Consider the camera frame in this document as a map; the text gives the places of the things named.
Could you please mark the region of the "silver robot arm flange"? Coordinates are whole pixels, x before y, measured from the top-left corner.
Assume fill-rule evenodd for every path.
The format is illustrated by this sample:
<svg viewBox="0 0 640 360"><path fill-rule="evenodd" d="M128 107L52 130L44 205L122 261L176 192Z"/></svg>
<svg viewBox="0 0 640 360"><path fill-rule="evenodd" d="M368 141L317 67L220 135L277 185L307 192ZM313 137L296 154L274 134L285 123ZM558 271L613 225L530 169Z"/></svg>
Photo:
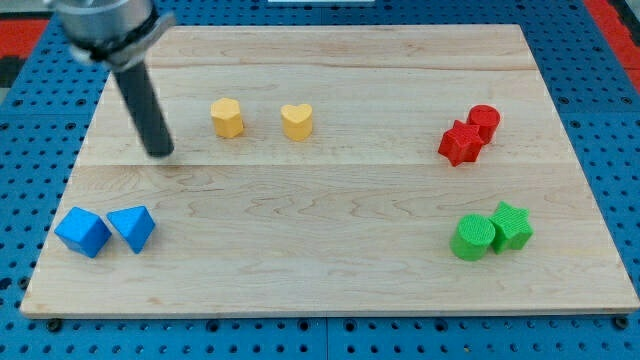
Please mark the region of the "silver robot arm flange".
<svg viewBox="0 0 640 360"><path fill-rule="evenodd" d="M70 53L80 63L122 72L144 61L149 49L176 25L152 0L45 0L59 18Z"/></svg>

